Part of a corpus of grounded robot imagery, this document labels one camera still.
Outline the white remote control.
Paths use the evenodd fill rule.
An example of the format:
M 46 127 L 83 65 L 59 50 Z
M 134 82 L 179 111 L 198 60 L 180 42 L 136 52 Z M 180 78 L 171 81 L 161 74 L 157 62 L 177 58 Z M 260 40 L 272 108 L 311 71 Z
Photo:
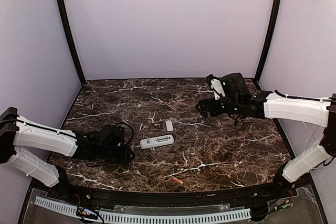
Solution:
M 174 137 L 171 134 L 158 137 L 146 138 L 140 141 L 140 147 L 145 149 L 167 146 L 174 143 Z

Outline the white battery cover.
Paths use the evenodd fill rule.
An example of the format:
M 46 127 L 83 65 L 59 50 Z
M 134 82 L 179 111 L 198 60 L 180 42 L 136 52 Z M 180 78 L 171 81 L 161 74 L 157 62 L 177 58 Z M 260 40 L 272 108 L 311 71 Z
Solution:
M 166 130 L 167 130 L 168 132 L 172 132 L 172 131 L 174 131 L 173 123 L 172 123 L 171 120 L 167 120 L 167 121 L 165 121 L 165 125 L 166 125 Z

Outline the orange battery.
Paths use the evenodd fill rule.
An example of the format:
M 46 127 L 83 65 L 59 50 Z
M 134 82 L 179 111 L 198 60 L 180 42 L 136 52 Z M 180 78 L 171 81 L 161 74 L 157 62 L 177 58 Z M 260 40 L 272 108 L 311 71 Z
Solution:
M 183 182 L 183 181 L 181 181 L 180 179 L 178 179 L 178 178 L 176 178 L 176 177 L 173 177 L 173 180 L 174 180 L 175 182 L 177 182 L 177 183 L 181 184 L 181 185 L 183 185 L 183 184 L 184 184 L 184 182 Z

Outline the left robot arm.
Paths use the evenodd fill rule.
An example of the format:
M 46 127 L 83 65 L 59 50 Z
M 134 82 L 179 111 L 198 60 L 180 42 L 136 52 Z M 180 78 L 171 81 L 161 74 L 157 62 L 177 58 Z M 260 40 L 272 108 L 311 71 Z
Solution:
M 131 142 L 125 140 L 125 123 L 105 125 L 99 131 L 61 130 L 38 124 L 9 107 L 1 114 L 1 163 L 52 188 L 67 183 L 64 169 L 51 165 L 27 150 L 46 150 L 70 158 L 107 164 L 128 164 L 134 159 Z

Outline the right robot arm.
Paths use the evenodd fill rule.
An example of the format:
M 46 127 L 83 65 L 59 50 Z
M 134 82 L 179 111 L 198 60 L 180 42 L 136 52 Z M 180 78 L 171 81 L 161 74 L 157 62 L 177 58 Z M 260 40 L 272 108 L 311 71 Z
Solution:
M 274 177 L 276 185 L 296 182 L 302 175 L 335 159 L 335 96 L 310 98 L 282 94 L 279 91 L 258 90 L 251 93 L 242 74 L 223 77 L 212 74 L 206 83 L 214 96 L 200 100 L 196 109 L 202 118 L 226 114 L 239 118 L 272 119 L 302 122 L 323 129 L 314 144 L 281 166 Z

